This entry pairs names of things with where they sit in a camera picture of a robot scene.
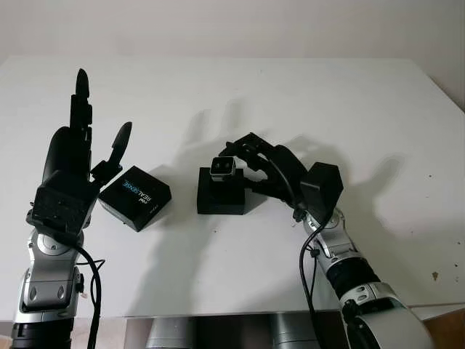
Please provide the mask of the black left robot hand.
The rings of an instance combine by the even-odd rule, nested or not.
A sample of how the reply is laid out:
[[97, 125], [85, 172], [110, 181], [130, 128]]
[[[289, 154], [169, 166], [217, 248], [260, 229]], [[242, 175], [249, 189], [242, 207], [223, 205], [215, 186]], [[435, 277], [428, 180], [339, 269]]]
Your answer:
[[112, 144], [110, 158], [91, 167], [92, 116], [89, 77], [81, 68], [76, 77], [75, 93], [70, 97], [70, 123], [66, 127], [60, 127], [50, 141], [43, 181], [48, 180], [54, 172], [61, 171], [84, 180], [93, 177], [95, 182], [104, 186], [121, 172], [121, 159], [129, 143], [132, 123], [128, 121], [119, 129]]

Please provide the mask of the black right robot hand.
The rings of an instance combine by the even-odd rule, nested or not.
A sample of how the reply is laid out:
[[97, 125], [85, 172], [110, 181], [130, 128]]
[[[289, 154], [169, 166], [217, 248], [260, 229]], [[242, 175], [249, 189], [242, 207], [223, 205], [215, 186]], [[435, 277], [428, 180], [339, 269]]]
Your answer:
[[271, 145], [250, 132], [235, 142], [227, 142], [219, 156], [235, 156], [245, 161], [249, 169], [266, 174], [264, 180], [244, 180], [245, 187], [251, 191], [277, 198], [292, 209], [302, 202], [300, 180], [307, 170], [284, 145]]

